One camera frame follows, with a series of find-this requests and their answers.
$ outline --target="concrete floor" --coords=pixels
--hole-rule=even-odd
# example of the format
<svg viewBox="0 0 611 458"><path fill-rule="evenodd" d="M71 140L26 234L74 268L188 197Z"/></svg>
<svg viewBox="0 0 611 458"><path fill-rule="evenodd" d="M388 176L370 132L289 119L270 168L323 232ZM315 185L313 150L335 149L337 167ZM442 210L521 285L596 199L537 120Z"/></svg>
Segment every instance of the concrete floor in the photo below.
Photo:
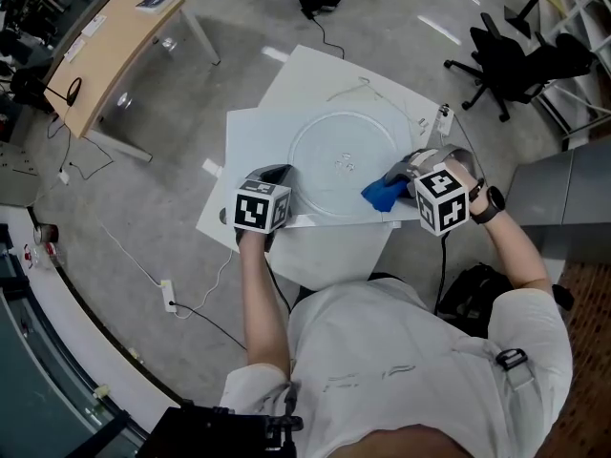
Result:
<svg viewBox="0 0 611 458"><path fill-rule="evenodd" d="M336 12L319 21L327 39L346 49L347 60L435 102L449 103L489 182L507 191L515 167L555 153L558 137L533 105L510 104L512 119L504 124L488 94L468 112L461 110L460 103L475 92L474 81L458 70L444 69L443 61L473 63L469 27L483 27L482 11L492 15L503 34L517 37L502 18L503 4L519 10L527 0L478 1L480 6L473 0L342 0ZM195 48L185 48L171 67L160 66L167 56L153 55L133 90L132 107L108 122L149 151L153 161L143 163L111 150L115 163L87 182L68 167L70 184L54 186L36 203L35 212L59 225L69 277L119 340L135 348L147 367L178 394L214 405L226 374L245 363L242 350L200 318L181 321L168 315L160 290L118 250L94 213L150 273L174 282L180 302L199 303L229 254L195 229L215 181L201 165L207 158L223 164L227 111L256 107L282 66L261 53L264 46L287 53L297 44L336 51L323 45L320 30L304 19L296 0L189 0L189 5L221 64L206 64ZM425 25L418 15L462 44ZM47 188L55 182L68 140L66 131L48 140L48 123L39 116L27 138ZM438 140L432 137L432 144ZM468 146L456 123L450 141ZM69 161L85 173L105 160L93 144L73 140ZM432 303L440 256L439 240L409 223L394 231L378 269L402 277ZM492 245L472 223L449 237L448 256L448 282L477 261L495 262ZM239 276L234 259L205 313L241 339ZM288 281L281 284L294 299L297 287Z"/></svg>

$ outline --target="backpack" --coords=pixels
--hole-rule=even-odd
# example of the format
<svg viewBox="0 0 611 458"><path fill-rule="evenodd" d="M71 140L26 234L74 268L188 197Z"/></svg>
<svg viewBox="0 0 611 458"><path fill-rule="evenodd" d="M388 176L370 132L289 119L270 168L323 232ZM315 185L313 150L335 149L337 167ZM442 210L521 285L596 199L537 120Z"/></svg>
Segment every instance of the backpack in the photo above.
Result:
<svg viewBox="0 0 611 458"><path fill-rule="evenodd" d="M464 270L448 289L437 307L439 317L469 336L488 339L488 323L496 298L513 290L509 279L492 266L479 263ZM560 285L553 285L554 299L570 311L574 299Z"/></svg>

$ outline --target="wristwatch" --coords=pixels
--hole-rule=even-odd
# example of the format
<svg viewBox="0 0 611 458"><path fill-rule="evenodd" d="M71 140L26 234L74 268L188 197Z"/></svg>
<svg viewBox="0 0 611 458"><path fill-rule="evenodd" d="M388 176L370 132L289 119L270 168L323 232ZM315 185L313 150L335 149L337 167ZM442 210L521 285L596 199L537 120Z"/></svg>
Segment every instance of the wristwatch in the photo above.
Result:
<svg viewBox="0 0 611 458"><path fill-rule="evenodd" d="M505 210L505 197L496 187L488 187L486 197L488 198L488 207L486 207L486 210L481 214L471 214L471 217L477 224L485 224L492 220L496 214Z"/></svg>

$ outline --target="wooden desk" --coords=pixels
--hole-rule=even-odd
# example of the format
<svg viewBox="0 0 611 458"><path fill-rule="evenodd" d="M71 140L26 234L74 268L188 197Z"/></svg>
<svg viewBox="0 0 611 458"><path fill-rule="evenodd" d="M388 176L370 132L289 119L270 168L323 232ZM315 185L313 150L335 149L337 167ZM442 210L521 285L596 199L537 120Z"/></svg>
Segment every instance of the wooden desk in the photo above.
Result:
<svg viewBox="0 0 611 458"><path fill-rule="evenodd" d="M64 59L53 74L49 87L64 95L76 78L83 80L70 110L65 101L51 92L46 91L45 96L76 137L86 135L96 142L148 161L151 159L148 153L93 129L113 87L156 32L177 11L182 13L212 63L216 65L220 60L195 16L184 7L186 0L174 0L160 14L136 10L136 4L141 1L110 0L99 12L106 16L104 23L92 37L80 34L85 46L72 62Z"/></svg>

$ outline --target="round glass plate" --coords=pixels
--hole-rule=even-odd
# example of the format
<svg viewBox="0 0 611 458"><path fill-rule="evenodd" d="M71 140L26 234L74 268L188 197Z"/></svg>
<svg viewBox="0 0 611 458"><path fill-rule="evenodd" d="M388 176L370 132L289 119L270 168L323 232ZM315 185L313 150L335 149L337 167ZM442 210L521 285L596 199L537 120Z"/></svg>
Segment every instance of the round glass plate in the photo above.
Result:
<svg viewBox="0 0 611 458"><path fill-rule="evenodd" d="M370 214L361 191L398 157L382 124L355 112L334 112L304 126L288 162L296 170L295 193L306 205L328 216L359 217Z"/></svg>

